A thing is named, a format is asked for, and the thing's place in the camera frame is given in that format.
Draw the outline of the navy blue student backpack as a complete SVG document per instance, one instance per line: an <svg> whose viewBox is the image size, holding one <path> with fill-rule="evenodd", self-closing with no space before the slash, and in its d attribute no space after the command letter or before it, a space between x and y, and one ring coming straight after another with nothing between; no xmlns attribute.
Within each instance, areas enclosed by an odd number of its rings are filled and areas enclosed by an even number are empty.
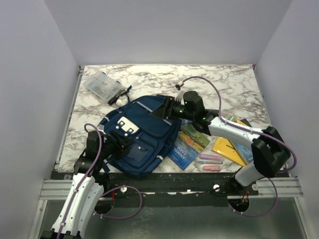
<svg viewBox="0 0 319 239"><path fill-rule="evenodd" d="M160 107L164 95L142 96L124 106L110 111L99 122L99 129L105 134L111 131L132 139L129 152L116 158L110 156L103 165L105 172L113 166L135 178L151 174L170 153L177 139L181 120L160 119L151 112Z"/></svg>

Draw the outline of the purple highlighter marker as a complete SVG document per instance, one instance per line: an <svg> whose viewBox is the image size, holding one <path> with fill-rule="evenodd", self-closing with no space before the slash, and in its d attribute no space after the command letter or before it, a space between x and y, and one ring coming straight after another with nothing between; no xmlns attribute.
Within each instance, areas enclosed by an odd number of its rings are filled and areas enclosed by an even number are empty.
<svg viewBox="0 0 319 239"><path fill-rule="evenodd" d="M222 161L223 160L223 158L221 156L204 154L204 153L201 153L199 155L199 157L200 157L200 159L204 159L204 160L213 160L213 161Z"/></svg>

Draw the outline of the blue white pen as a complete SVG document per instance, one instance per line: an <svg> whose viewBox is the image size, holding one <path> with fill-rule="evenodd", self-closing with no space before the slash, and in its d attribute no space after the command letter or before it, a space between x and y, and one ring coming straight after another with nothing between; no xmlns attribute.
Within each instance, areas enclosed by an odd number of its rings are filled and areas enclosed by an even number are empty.
<svg viewBox="0 0 319 239"><path fill-rule="evenodd" d="M222 161L209 161L209 160L196 160L196 164L217 164L217 165L222 165Z"/></svg>

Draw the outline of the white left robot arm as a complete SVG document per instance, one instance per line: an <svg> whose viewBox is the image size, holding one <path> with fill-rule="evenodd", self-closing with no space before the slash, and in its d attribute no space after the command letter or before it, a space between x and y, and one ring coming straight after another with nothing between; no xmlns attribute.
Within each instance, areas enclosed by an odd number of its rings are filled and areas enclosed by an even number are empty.
<svg viewBox="0 0 319 239"><path fill-rule="evenodd" d="M77 160L68 196L58 218L42 239L83 239L94 208L101 197L110 193L109 182L100 179L100 170L109 156L123 156L134 144L115 131L88 132L86 148Z"/></svg>

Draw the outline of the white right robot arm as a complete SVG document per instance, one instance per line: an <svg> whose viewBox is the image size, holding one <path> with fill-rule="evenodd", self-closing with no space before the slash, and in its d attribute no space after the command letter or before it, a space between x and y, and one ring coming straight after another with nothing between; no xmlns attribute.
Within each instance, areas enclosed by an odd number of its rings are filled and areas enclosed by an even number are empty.
<svg viewBox="0 0 319 239"><path fill-rule="evenodd" d="M196 91L185 92L183 102L167 96L151 115L160 119L186 119L204 134L226 138L252 151L253 161L239 169L229 183L230 191L241 195L252 182L264 177L273 178L291 157L278 131L248 127L224 119L220 113L207 110Z"/></svg>

